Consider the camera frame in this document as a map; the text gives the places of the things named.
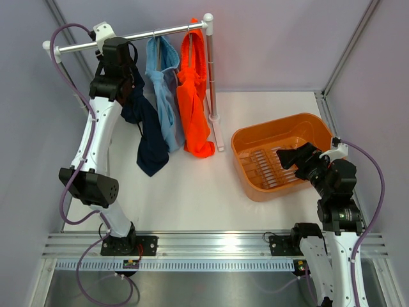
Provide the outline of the light blue shorts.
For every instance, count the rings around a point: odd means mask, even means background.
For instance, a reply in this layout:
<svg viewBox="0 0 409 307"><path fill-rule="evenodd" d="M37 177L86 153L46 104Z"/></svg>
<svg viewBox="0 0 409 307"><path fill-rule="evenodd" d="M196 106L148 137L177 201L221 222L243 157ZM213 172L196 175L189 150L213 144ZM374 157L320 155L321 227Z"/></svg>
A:
<svg viewBox="0 0 409 307"><path fill-rule="evenodd" d="M177 151L185 143L185 135L181 123L177 103L176 89L178 79L176 70L180 58L176 49L166 37L160 36L161 71L156 70L156 43L150 38L146 45L145 74L153 84L155 100L162 136L170 153Z"/></svg>

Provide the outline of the navy blue shorts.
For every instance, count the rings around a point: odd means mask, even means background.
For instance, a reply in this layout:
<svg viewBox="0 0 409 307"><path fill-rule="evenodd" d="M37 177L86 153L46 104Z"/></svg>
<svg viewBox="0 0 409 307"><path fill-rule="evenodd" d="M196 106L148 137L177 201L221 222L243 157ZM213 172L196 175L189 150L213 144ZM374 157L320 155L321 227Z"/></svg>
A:
<svg viewBox="0 0 409 307"><path fill-rule="evenodd" d="M138 127L141 139L137 151L137 165L152 177L169 161L168 145L162 136L158 113L144 96L144 81L137 68L132 69L133 88L123 106L121 116Z"/></svg>

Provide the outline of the grey clothes hanger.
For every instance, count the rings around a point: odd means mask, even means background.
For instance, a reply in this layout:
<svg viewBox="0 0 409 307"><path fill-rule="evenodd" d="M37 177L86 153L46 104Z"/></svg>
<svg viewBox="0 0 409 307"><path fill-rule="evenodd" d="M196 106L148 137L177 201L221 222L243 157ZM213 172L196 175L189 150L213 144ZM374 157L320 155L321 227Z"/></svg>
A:
<svg viewBox="0 0 409 307"><path fill-rule="evenodd" d="M155 39L156 43L156 70L161 71L161 48L160 48L160 37L157 35L154 35L153 38Z"/></svg>

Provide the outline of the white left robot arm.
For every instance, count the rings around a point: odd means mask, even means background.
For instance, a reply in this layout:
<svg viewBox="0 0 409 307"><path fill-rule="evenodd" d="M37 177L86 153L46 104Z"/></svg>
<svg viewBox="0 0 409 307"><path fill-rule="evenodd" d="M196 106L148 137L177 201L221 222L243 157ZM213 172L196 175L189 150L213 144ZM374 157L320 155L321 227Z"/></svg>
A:
<svg viewBox="0 0 409 307"><path fill-rule="evenodd" d="M81 143L70 167L59 171L64 193L100 216L107 227L103 243L115 246L124 255L137 249L137 239L133 223L117 201L119 182L108 176L107 154L114 126L133 90L136 59L126 39L105 40L90 84L88 119Z"/></svg>

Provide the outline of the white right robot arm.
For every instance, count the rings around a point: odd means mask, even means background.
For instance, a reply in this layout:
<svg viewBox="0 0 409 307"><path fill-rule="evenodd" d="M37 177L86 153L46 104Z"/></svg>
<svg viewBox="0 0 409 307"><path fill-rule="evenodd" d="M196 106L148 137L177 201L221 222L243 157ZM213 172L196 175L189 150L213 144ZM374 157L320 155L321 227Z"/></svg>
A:
<svg viewBox="0 0 409 307"><path fill-rule="evenodd" d="M316 290L318 306L367 306L360 249L360 210L352 196L356 167L345 159L333 161L311 143L278 150L284 169L296 167L295 176L318 192L320 225L297 223L289 246L303 254Z"/></svg>

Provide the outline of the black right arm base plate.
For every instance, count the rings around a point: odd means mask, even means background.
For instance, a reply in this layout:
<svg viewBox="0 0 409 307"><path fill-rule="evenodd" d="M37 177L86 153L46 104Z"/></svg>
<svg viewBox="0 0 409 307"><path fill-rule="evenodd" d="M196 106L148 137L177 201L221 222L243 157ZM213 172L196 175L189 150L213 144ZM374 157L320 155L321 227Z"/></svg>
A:
<svg viewBox="0 0 409 307"><path fill-rule="evenodd" d="M299 247L293 244L290 235L270 235L268 237L272 256L302 256Z"/></svg>

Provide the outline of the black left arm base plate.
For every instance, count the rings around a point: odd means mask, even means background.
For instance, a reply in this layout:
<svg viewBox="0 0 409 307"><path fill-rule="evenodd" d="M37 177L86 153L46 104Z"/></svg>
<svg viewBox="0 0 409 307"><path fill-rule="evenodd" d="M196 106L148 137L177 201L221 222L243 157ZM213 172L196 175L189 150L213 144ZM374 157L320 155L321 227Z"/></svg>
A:
<svg viewBox="0 0 409 307"><path fill-rule="evenodd" d="M117 238L109 236L102 243L102 256L155 256L158 237L153 235L134 235Z"/></svg>

